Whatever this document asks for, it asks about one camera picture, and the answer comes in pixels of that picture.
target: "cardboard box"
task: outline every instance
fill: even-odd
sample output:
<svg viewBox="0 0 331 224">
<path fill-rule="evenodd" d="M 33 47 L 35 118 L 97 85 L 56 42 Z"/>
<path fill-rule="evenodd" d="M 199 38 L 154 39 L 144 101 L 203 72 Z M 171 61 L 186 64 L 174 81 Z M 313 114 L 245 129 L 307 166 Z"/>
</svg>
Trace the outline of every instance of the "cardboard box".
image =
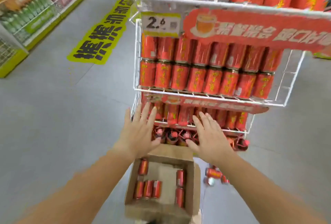
<svg viewBox="0 0 331 224">
<path fill-rule="evenodd" d="M 133 163 L 124 200 L 127 218 L 166 223 L 186 224 L 198 214 L 200 207 L 200 168 L 193 161 L 193 153 L 187 147 L 161 144 L 146 157 L 149 161 L 145 180 L 162 181 L 159 199 L 133 199 L 140 159 Z M 175 205 L 176 172 L 184 169 L 186 186 L 184 208 Z"/>
</svg>

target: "yellow floor sticker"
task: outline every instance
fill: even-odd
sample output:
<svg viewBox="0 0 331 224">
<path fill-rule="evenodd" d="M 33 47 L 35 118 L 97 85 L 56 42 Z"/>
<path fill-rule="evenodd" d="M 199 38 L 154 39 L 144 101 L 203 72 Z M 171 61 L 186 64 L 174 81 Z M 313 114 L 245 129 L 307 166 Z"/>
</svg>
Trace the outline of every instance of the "yellow floor sticker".
<svg viewBox="0 0 331 224">
<path fill-rule="evenodd" d="M 105 64 L 126 30 L 129 16 L 129 0 L 118 0 L 110 13 L 86 33 L 67 59 L 73 62 Z"/>
</svg>

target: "hand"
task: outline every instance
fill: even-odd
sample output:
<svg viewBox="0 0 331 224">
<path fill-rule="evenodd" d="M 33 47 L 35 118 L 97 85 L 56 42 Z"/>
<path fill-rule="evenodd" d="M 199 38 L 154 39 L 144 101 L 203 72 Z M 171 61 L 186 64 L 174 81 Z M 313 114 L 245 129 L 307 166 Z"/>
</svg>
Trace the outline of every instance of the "hand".
<svg viewBox="0 0 331 224">
<path fill-rule="evenodd" d="M 216 120 L 208 113 L 200 112 L 199 115 L 202 124 L 195 115 L 193 121 L 197 127 L 200 145 L 197 146 L 192 140 L 186 140 L 186 143 L 204 161 L 220 165 L 219 163 L 226 162 L 227 157 L 234 154 L 234 151 Z"/>
<path fill-rule="evenodd" d="M 141 112 L 141 104 L 139 104 L 132 122 L 130 109 L 126 110 L 121 135 L 113 147 L 114 150 L 124 152 L 124 155 L 132 161 L 145 156 L 161 142 L 161 138 L 151 141 L 157 109 L 156 107 L 152 109 L 147 120 L 150 106 L 151 103 L 146 103 Z"/>
</svg>

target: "right hand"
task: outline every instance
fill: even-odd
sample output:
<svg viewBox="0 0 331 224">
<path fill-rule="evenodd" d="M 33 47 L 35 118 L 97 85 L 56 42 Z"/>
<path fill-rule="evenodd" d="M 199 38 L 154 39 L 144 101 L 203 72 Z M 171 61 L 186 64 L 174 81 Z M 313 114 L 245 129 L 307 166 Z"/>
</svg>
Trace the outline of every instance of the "right hand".
<svg viewBox="0 0 331 224">
<path fill-rule="evenodd" d="M 192 140 L 186 140 L 186 143 L 204 161 L 220 165 L 219 163 L 226 162 L 227 157 L 233 155 L 234 151 L 216 120 L 208 113 L 200 112 L 199 115 L 202 123 L 195 115 L 193 121 L 197 127 L 200 145 Z"/>
</svg>

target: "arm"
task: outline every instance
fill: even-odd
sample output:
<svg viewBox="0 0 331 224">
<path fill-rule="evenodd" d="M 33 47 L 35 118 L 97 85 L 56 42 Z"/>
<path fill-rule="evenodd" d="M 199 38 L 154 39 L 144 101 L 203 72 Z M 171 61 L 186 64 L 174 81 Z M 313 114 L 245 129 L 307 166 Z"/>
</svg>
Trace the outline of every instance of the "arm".
<svg viewBox="0 0 331 224">
<path fill-rule="evenodd" d="M 92 223 L 130 164 L 160 144 L 160 139 L 151 141 L 157 110 L 153 108 L 147 121 L 149 107 L 147 103 L 141 114 L 141 104 L 138 105 L 132 122 L 127 109 L 124 127 L 114 147 L 85 172 L 76 174 L 60 191 L 39 203 L 18 224 Z"/>
<path fill-rule="evenodd" d="M 236 155 L 209 114 L 193 116 L 200 146 L 188 140 L 187 144 L 203 160 L 220 168 L 246 202 L 259 223 L 326 223 L 311 209 L 298 204 L 294 198 Z"/>
</svg>

